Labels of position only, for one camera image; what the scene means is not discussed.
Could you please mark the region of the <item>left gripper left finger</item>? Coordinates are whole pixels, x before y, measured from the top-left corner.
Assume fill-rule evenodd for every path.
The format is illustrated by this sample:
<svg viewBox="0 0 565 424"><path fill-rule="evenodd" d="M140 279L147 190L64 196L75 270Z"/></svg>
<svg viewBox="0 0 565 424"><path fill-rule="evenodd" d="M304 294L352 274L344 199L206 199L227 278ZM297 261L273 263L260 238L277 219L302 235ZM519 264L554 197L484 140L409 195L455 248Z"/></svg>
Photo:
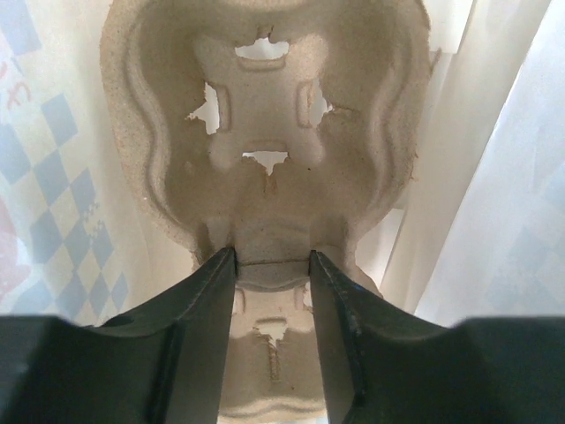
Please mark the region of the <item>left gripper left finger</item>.
<svg viewBox="0 0 565 424"><path fill-rule="evenodd" d="M214 423L236 282L231 248L101 326L1 320L4 423Z"/></svg>

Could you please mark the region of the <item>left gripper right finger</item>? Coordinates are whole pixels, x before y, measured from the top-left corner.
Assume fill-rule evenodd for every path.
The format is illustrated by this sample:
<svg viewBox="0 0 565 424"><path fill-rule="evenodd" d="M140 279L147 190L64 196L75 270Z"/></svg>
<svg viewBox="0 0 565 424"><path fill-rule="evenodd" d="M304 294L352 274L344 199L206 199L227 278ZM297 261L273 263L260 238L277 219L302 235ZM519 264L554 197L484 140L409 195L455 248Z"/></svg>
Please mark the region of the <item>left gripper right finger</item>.
<svg viewBox="0 0 565 424"><path fill-rule="evenodd" d="M472 318L444 328L309 261L332 423L561 423L564 320Z"/></svg>

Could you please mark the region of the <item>checkered paper takeout bag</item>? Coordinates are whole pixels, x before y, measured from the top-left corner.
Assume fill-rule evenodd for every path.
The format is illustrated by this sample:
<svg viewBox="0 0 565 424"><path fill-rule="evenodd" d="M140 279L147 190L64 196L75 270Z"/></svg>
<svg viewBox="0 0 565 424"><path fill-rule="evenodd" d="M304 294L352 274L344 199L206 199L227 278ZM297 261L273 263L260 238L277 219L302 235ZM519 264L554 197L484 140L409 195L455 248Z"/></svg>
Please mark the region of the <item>checkered paper takeout bag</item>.
<svg viewBox="0 0 565 424"><path fill-rule="evenodd" d="M407 201L356 258L387 294L450 324L564 312L564 4L445 1ZM106 1L1 4L1 309L98 323L192 258L139 214L98 69Z"/></svg>

